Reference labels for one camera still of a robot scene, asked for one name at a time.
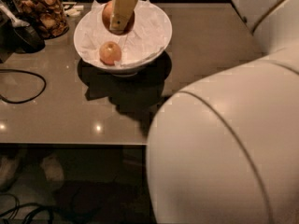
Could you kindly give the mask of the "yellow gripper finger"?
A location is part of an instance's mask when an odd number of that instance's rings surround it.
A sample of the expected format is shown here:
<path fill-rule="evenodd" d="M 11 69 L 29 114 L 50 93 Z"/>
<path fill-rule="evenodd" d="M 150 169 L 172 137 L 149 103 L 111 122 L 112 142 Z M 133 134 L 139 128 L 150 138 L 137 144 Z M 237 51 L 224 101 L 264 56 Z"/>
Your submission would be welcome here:
<path fill-rule="evenodd" d="M 124 32 L 132 18 L 138 0 L 112 0 L 109 30 Z"/>

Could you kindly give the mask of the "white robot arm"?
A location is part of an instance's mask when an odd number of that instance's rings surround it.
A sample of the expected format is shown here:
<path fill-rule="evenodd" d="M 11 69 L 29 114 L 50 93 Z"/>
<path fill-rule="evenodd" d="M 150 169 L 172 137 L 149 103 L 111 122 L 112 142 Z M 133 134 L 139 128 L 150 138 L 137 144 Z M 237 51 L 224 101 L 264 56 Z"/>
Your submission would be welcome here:
<path fill-rule="evenodd" d="M 171 4 L 150 124 L 157 224 L 298 224 L 299 0 Z"/>

